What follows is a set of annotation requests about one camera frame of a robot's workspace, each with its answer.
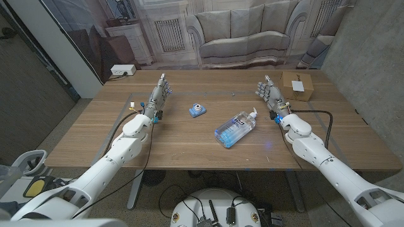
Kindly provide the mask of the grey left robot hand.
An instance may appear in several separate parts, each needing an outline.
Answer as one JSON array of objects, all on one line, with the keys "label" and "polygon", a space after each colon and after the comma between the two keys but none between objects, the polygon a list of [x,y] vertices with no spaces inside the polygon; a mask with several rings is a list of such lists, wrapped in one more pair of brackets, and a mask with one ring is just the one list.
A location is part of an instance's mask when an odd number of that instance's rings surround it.
[{"label": "grey left robot hand", "polygon": [[158,111],[163,109],[167,97],[172,93],[169,82],[162,73],[145,105],[144,115],[152,119]]}]

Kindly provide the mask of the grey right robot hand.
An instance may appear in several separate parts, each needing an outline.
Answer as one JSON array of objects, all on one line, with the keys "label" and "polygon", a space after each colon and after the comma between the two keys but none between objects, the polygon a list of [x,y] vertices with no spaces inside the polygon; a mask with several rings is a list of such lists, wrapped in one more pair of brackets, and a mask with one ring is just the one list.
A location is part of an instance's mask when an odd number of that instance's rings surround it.
[{"label": "grey right robot hand", "polygon": [[280,117],[286,117],[290,114],[289,104],[287,104],[279,88],[275,86],[270,77],[268,75],[265,75],[264,77],[266,82],[258,83],[258,88],[255,91],[255,94],[266,102],[270,111],[275,112]]}]

